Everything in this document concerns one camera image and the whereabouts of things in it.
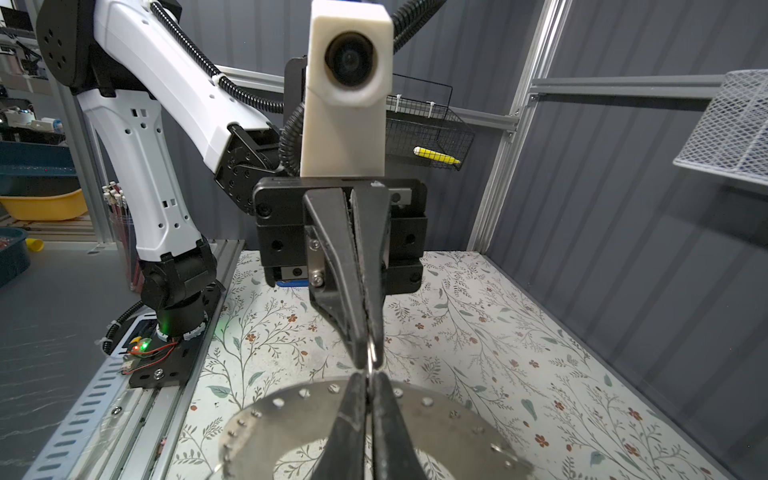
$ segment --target green leaf pattern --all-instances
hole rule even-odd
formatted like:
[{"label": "green leaf pattern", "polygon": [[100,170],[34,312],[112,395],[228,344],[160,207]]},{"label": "green leaf pattern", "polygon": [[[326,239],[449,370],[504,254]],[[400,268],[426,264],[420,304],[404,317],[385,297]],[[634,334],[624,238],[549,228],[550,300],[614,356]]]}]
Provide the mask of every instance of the green leaf pattern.
[{"label": "green leaf pattern", "polygon": [[[533,478],[725,478],[483,256],[426,253],[422,263],[421,290],[385,301],[390,378],[483,416]],[[166,478],[205,478],[227,420],[259,398],[354,371],[309,306],[306,288],[270,288],[258,252],[242,253]],[[287,452],[275,478],[305,478],[321,448]],[[452,478],[419,461],[428,478]]]}]

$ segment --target metal wire basket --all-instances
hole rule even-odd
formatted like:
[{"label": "metal wire basket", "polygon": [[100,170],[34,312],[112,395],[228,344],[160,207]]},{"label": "metal wire basket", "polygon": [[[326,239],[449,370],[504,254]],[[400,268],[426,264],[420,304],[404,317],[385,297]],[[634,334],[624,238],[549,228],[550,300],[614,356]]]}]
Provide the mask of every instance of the metal wire basket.
[{"label": "metal wire basket", "polygon": [[[452,87],[403,75],[394,77],[395,92],[403,93],[387,97],[386,159],[461,170],[475,133],[449,108]],[[445,89],[442,98],[435,93],[440,89]],[[417,96],[445,103],[414,99]]]},{"label": "metal wire basket", "polygon": [[768,70],[728,72],[673,163],[768,185]]}]

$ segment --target metal disc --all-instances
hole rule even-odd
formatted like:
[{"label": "metal disc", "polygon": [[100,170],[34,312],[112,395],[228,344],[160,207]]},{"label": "metal disc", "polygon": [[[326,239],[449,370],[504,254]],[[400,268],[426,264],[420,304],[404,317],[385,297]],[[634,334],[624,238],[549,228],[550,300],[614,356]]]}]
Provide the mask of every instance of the metal disc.
[{"label": "metal disc", "polygon": [[[284,454],[327,438],[346,383],[336,379],[291,386],[237,413],[219,440],[224,474],[238,480],[272,479]],[[392,387],[396,396],[402,391],[398,404],[414,447],[457,480],[522,480],[531,473],[531,465],[472,410],[407,383],[392,382]]]}]

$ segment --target gray floor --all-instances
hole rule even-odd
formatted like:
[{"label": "gray floor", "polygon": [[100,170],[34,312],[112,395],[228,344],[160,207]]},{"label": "gray floor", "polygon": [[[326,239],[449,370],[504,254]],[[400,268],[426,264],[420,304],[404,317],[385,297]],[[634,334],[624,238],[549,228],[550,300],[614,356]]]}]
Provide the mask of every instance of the gray floor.
[{"label": "gray floor", "polygon": [[138,301],[118,252],[88,254],[92,247],[47,244],[0,287],[3,480],[24,475],[104,360],[94,341]]}]

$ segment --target corrugated wall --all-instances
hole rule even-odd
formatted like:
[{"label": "corrugated wall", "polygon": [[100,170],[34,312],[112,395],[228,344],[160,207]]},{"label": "corrugated wall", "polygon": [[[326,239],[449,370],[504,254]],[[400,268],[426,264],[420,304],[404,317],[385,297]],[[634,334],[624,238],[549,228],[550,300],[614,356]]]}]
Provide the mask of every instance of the corrugated wall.
[{"label": "corrugated wall", "polygon": [[[762,0],[575,2],[552,77],[768,68]],[[702,101],[544,97],[490,257],[742,478],[768,472],[768,189],[672,165]]]},{"label": "corrugated wall", "polygon": [[[180,0],[181,26],[219,65],[283,74],[306,54],[310,0]],[[403,0],[382,2],[393,12]],[[395,56],[395,73],[451,84],[452,105],[507,114],[542,0],[449,0]],[[281,125],[279,118],[273,118]],[[245,238],[257,248],[252,220],[220,192],[200,155],[169,116],[168,149],[197,227],[208,237]],[[391,164],[387,174],[427,183],[429,250],[464,250],[501,132],[473,127],[475,143],[460,172]],[[448,199],[437,198],[448,194]]]}]

